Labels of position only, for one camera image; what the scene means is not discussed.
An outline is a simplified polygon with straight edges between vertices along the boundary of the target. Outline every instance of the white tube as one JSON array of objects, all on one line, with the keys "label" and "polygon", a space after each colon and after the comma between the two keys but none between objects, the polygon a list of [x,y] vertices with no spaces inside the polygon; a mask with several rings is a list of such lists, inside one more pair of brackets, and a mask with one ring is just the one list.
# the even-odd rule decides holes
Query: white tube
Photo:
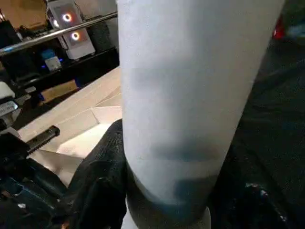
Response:
[{"label": "white tube", "polygon": [[118,0],[126,157],[168,217],[202,214],[284,0]]}]

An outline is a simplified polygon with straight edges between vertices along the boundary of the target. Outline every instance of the red object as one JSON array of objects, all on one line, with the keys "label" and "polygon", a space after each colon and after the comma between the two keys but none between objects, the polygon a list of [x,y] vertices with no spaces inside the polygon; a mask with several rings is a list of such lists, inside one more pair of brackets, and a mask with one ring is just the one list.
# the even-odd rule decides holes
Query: red object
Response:
[{"label": "red object", "polygon": [[277,21],[275,30],[273,31],[272,38],[275,40],[281,40],[285,37],[285,28],[282,17]]}]

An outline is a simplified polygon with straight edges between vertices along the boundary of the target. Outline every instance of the metal rail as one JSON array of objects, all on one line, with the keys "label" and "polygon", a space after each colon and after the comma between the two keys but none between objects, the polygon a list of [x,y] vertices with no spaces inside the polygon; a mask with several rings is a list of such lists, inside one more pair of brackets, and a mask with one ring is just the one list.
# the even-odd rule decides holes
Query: metal rail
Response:
[{"label": "metal rail", "polygon": [[20,51],[20,50],[23,50],[23,49],[27,49],[29,47],[32,47],[32,46],[36,45],[36,44],[44,43],[44,42],[52,40],[54,38],[61,37],[62,35],[66,34],[66,33],[69,33],[69,32],[75,31],[75,30],[79,30],[79,29],[83,29],[83,28],[87,28],[87,27],[90,27],[90,26],[95,25],[97,23],[107,21],[107,20],[117,18],[117,17],[118,17],[118,12],[113,12],[113,13],[107,14],[105,16],[100,16],[100,17],[98,17],[98,18],[96,18],[92,21],[87,21],[87,22],[84,22],[82,24],[69,27],[67,29],[58,30],[56,32],[52,32],[52,33],[49,33],[49,34],[44,35],[42,37],[38,37],[38,38],[29,40],[29,41],[26,41],[26,42],[20,42],[20,43],[14,44],[14,45],[7,46],[5,48],[0,49],[0,56],[5,56],[5,55],[11,54],[13,52],[17,52],[17,51]]}]

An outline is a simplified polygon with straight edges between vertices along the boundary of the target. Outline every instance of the circular light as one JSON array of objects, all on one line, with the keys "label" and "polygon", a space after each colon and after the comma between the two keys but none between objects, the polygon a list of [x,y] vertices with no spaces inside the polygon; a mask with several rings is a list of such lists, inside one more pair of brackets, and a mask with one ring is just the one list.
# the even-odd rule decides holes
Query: circular light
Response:
[{"label": "circular light", "polygon": [[54,24],[55,27],[59,28],[59,24],[56,20],[53,21],[53,24]]},{"label": "circular light", "polygon": [[75,41],[78,41],[80,39],[80,34],[78,32],[74,32],[71,34],[71,38]]},{"label": "circular light", "polygon": [[62,16],[62,19],[63,19],[65,22],[71,22],[71,21],[72,21],[72,16],[71,16],[71,14],[69,14],[69,13],[65,13],[65,14]]}]

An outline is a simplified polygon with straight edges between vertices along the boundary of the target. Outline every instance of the white cardboard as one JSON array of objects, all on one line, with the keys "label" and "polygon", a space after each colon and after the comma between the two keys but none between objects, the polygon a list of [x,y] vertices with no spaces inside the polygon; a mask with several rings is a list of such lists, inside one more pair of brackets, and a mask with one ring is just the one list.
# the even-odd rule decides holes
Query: white cardboard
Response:
[{"label": "white cardboard", "polygon": [[82,159],[102,138],[109,126],[122,118],[120,69],[116,68],[32,121],[19,135],[28,141],[51,125],[61,130],[31,155],[68,185]]}]

